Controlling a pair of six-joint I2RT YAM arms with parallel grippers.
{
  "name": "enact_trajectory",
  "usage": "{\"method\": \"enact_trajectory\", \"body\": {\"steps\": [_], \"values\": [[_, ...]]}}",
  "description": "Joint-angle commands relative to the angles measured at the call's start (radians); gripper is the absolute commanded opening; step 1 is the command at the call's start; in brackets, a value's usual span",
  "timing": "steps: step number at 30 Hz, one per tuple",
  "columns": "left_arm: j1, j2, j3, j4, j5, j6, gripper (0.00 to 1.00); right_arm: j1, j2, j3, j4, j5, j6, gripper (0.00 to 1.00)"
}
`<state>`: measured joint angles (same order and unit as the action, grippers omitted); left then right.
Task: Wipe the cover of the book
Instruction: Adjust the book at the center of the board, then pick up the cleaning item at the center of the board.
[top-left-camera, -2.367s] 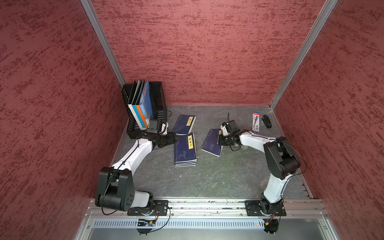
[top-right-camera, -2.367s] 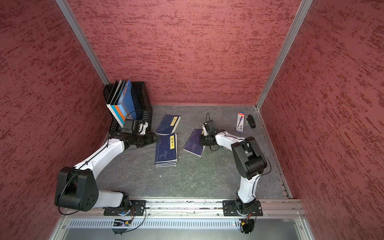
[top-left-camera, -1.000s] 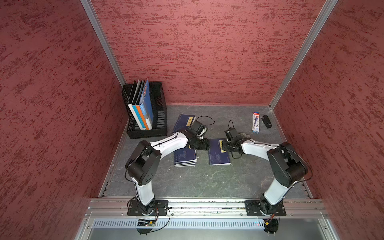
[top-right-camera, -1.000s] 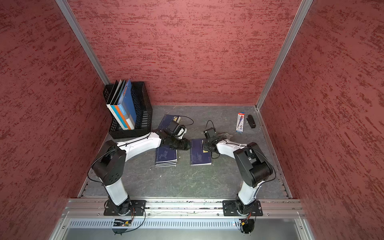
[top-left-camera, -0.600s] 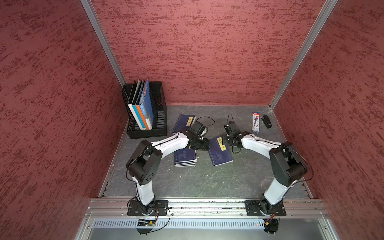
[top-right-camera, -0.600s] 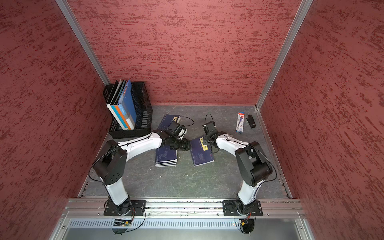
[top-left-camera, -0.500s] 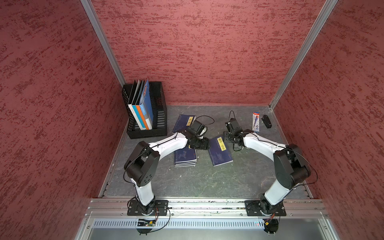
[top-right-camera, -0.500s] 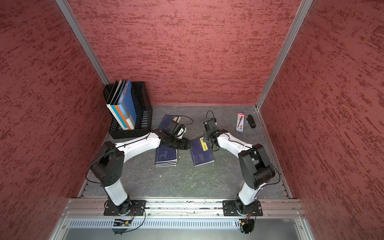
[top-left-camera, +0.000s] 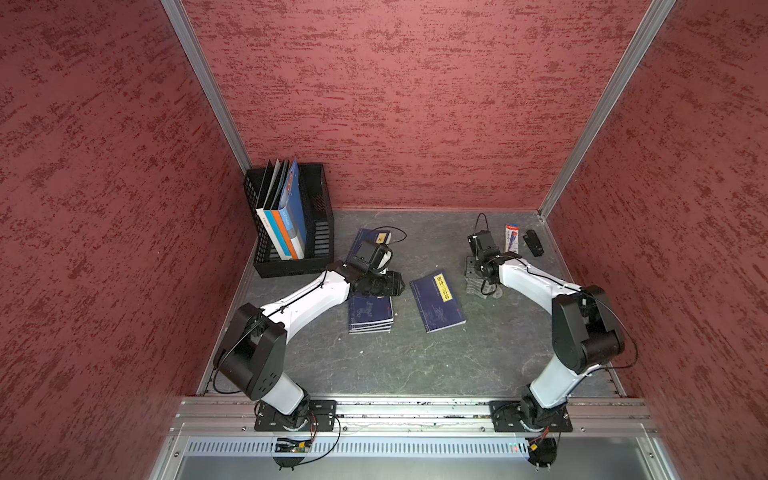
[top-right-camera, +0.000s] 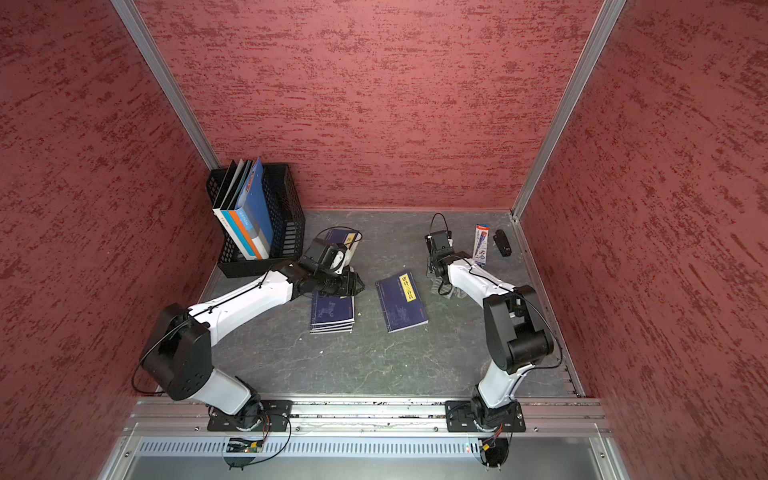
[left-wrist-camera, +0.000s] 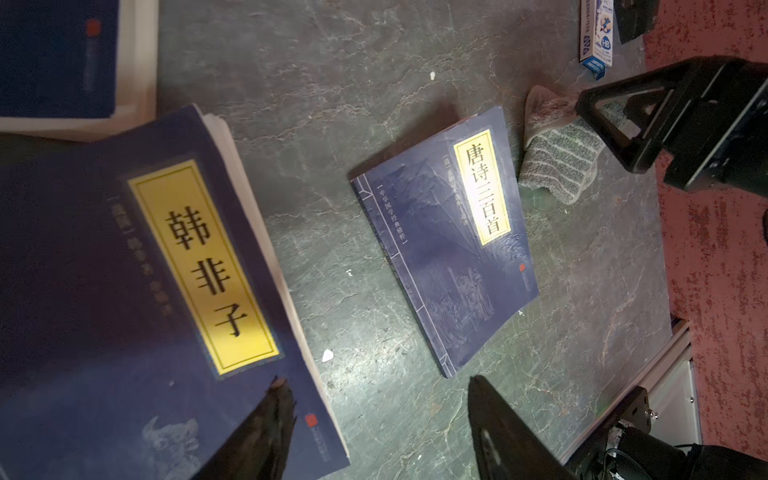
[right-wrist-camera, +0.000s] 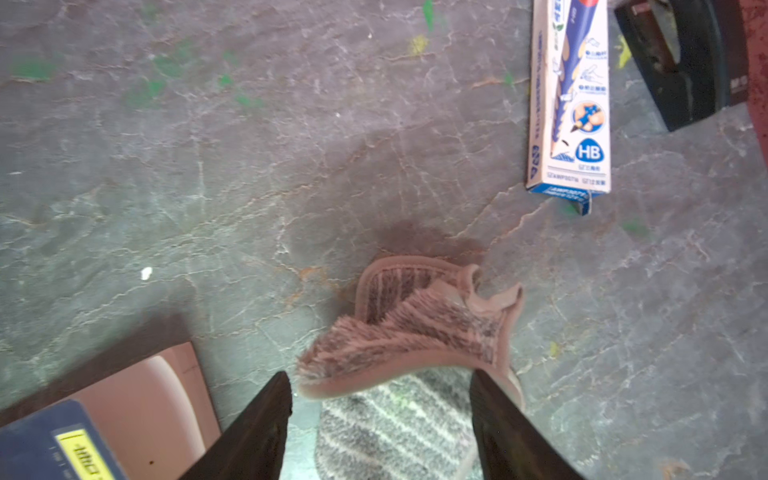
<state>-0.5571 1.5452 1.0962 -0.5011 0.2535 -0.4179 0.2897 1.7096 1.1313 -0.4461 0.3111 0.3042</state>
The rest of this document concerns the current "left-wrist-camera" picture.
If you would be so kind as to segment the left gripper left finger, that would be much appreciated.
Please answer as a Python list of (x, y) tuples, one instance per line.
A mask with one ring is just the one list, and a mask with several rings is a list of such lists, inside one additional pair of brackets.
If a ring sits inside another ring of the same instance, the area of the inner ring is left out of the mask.
[(276, 377), (264, 398), (193, 479), (281, 479), (297, 417), (285, 378)]

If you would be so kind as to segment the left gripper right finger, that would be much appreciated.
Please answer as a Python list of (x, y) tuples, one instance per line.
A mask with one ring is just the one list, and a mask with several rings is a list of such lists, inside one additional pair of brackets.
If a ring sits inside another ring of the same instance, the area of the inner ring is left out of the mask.
[(482, 479), (572, 479), (483, 376), (470, 378), (468, 418)]

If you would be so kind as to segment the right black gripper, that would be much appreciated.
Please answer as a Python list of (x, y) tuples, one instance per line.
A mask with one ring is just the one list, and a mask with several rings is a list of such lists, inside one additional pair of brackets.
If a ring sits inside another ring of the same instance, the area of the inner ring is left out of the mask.
[[(622, 96), (673, 92), (661, 142), (658, 114), (598, 113)], [(576, 112), (629, 173), (644, 174), (662, 149), (664, 182), (686, 192), (732, 187), (767, 196), (767, 65), (699, 56), (580, 93)]]

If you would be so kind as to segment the grey fluffy cleaning cloth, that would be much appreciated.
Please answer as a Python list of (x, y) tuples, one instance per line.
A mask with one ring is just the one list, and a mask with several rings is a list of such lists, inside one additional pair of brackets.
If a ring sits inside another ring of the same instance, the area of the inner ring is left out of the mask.
[(576, 112), (576, 95), (535, 85), (525, 100), (523, 158), (518, 184), (544, 189), (565, 205), (593, 184), (614, 158), (601, 137)]

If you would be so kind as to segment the purple book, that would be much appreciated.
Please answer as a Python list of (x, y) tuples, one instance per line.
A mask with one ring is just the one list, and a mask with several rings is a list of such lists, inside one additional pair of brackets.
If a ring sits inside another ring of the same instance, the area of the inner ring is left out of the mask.
[(1, 164), (1, 475), (193, 479), (276, 378), (282, 479), (348, 448), (226, 122)]
[(351, 184), (444, 377), (538, 297), (501, 107), (444, 129)]

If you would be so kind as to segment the blue book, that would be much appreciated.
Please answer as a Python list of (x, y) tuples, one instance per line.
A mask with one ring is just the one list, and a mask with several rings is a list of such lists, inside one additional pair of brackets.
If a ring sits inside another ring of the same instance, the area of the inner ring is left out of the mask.
[(1, 130), (77, 142), (155, 120), (159, 4), (4, 1)]

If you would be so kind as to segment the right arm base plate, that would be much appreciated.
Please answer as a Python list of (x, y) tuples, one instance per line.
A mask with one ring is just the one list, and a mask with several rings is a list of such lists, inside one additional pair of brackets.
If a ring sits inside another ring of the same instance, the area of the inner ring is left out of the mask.
[(576, 479), (606, 479), (604, 465), (607, 451), (618, 447), (620, 430), (634, 427), (649, 434), (652, 427), (649, 411), (648, 391), (634, 386), (577, 445), (565, 468)]

